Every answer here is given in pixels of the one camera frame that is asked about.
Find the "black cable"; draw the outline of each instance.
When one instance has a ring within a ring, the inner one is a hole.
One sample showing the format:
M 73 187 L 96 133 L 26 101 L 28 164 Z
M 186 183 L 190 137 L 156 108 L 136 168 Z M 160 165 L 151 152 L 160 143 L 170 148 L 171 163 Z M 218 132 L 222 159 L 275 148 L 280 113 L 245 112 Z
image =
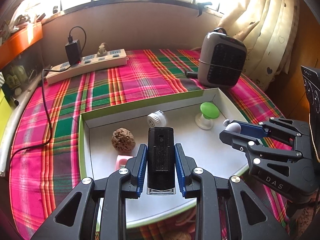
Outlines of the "black cable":
M 81 49 L 81 53 L 82 53 L 83 50 L 84 50 L 84 46 L 85 46 L 85 44 L 86 44 L 86 42 L 87 42 L 87 33 L 85 32 L 85 30 L 84 30 L 82 27 L 80 27 L 80 26 L 75 26 L 75 27 L 73 27 L 73 28 L 70 30 L 69 36 L 71 36 L 71 31 L 72 31 L 74 28 L 80 28 L 80 29 L 82 29 L 83 32 L 84 32 L 84 44 L 83 44 L 83 47 L 82 47 L 82 49 Z M 46 72 L 64 72 L 64 71 L 68 70 L 69 68 L 71 68 L 71 66 L 74 65 L 74 64 L 76 64 L 76 62 L 73 63 L 73 64 L 70 64 L 70 66 L 67 67 L 67 68 L 64 69 L 64 70 L 52 70 L 52 69 L 43 69 L 43 70 L 42 70 L 42 74 L 41 74 L 42 100 L 43 100 L 44 111 L 45 111 L 45 114 L 46 114 L 46 116 L 47 116 L 47 120 L 48 120 L 48 123 L 49 123 L 50 136 L 49 136 L 49 139 L 48 139 L 46 142 L 44 142 L 44 143 L 36 144 L 36 145 L 31 145 L 31 146 L 23 147 L 23 148 L 21 148 L 21 149 L 16 150 L 16 151 L 12 154 L 12 156 L 11 156 L 11 158 L 10 158 L 10 162 L 9 162 L 9 172 L 10 172 L 10 167 L 11 167 L 12 159 L 13 159 L 13 157 L 14 157 L 18 152 L 21 152 L 21 151 L 23 151 L 23 150 L 35 149 L 35 148 L 39 148 L 39 147 L 46 146 L 48 143 L 50 143 L 50 141 L 51 141 L 51 139 L 52 139 L 52 134 L 53 134 L 52 124 L 51 124 L 51 120 L 50 120 L 49 111 L 48 111 L 48 108 L 47 108 L 47 102 L 45 101 L 45 96 L 44 96 L 44 72 L 45 72 L 45 71 L 46 71 Z
M 72 27 L 71 30 L 69 31 L 69 37 L 72 38 L 72 36 L 71 36 L 71 31 L 72 31 L 73 29 L 75 29 L 75 28 L 80 28 L 80 29 L 83 30 L 83 32 L 84 32 L 84 44 L 83 44 L 83 47 L 82 47 L 82 49 L 81 49 L 81 53 L 82 53 L 82 52 L 83 52 L 83 49 L 84 49 L 84 46 L 85 46 L 85 43 L 87 42 L 87 33 L 85 32 L 84 28 L 82 28 L 81 26 L 74 26 L 74 27 Z
M 313 207 L 312 220 L 315 218 L 315 215 L 317 213 L 319 194 L 320 194 L 320 187 L 318 188 L 318 192 L 317 192 L 316 200 L 315 200 L 315 206 Z

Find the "wall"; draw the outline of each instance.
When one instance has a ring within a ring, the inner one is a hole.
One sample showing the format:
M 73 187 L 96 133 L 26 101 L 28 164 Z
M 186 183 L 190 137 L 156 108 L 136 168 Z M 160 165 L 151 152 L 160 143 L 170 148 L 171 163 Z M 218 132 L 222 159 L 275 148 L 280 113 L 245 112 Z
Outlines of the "wall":
M 83 56 L 95 54 L 102 42 L 110 49 L 191 49 L 202 45 L 222 14 L 213 15 L 177 5 L 152 2 L 106 4 L 72 12 L 43 25 L 41 40 L 45 65 L 67 61 L 65 44 L 76 25 L 87 33 Z M 74 29 L 72 36 L 84 44 L 84 34 Z
M 285 117 L 308 122 L 309 103 L 305 95 L 301 65 L 320 68 L 320 25 L 303 0 L 289 74 L 276 76 L 266 92 Z

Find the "white ball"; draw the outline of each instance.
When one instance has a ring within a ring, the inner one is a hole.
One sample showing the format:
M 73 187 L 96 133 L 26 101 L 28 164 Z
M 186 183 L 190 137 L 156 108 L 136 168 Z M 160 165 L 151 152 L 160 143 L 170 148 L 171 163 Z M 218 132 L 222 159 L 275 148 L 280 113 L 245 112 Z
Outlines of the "white ball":
M 228 124 L 226 130 L 230 132 L 241 133 L 241 126 L 237 122 L 232 122 L 231 124 Z

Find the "shelf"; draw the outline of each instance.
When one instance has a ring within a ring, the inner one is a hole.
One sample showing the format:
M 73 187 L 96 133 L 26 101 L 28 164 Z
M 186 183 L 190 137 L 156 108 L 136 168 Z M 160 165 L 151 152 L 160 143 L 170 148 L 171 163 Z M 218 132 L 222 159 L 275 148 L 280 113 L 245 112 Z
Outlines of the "shelf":
M 38 22 L 28 25 L 7 39 L 0 46 L 0 70 L 42 37 L 42 25 Z

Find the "plug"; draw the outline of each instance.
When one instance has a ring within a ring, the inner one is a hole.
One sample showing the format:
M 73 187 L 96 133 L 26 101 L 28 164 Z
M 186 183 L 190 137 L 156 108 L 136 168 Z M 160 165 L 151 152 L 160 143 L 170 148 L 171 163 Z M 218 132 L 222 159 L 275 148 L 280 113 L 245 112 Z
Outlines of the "plug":
M 72 38 L 72 36 L 71 36 L 71 35 L 69 35 L 69 37 L 68 37 L 68 41 L 69 41 L 69 43 L 72 43 L 72 42 L 73 42 L 73 38 Z
M 102 43 L 100 46 L 99 46 L 99 50 L 98 50 L 98 57 L 102 57 L 104 55 L 106 55 L 108 52 L 105 50 L 105 43 Z

